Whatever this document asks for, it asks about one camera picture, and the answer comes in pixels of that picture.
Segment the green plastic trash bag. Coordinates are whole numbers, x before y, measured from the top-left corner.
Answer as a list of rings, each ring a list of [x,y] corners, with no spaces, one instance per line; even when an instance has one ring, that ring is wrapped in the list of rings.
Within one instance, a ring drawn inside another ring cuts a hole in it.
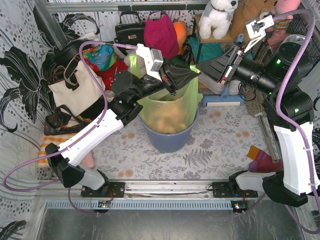
[[[189,128],[194,122],[198,103],[203,95],[199,93],[198,77],[171,95],[167,89],[138,100],[143,106],[140,118],[151,130],[161,134],[177,134]]]

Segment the blue plastic trash bin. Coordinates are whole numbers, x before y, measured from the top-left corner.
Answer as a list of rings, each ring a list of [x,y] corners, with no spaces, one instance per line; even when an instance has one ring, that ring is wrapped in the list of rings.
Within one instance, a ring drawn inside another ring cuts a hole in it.
[[[164,134],[151,130],[141,118],[139,119],[146,131],[148,140],[156,150],[158,150],[160,153],[174,153],[182,149],[191,138],[191,131],[196,125],[199,115],[199,110],[197,110],[194,121],[190,127],[175,134]]]

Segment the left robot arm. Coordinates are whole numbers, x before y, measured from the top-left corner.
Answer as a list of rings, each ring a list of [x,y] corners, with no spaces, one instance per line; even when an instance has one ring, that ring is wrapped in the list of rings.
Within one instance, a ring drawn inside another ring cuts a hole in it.
[[[94,191],[106,190],[109,184],[107,177],[98,170],[81,166],[83,158],[105,138],[138,116],[143,109],[139,100],[164,89],[174,95],[199,76],[200,71],[166,60],[159,74],[159,79],[148,74],[139,78],[127,70],[116,74],[111,88],[115,97],[107,103],[107,108],[67,141],[46,146],[48,163],[65,188],[80,184]]]

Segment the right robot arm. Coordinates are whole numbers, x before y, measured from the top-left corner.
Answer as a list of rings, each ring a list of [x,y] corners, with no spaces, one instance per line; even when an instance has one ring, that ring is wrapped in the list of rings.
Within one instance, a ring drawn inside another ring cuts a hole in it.
[[[242,190],[265,192],[272,201],[292,207],[308,202],[312,192],[310,180],[317,178],[304,143],[312,139],[313,102],[298,86],[313,66],[307,53],[302,54],[281,101],[277,101],[281,84],[300,48],[297,42],[283,42],[268,64],[262,66],[234,45],[225,54],[197,64],[216,83],[237,80],[265,95],[262,105],[280,146],[283,169],[269,176],[259,174],[257,182],[252,181],[249,172],[236,174],[235,179]]]

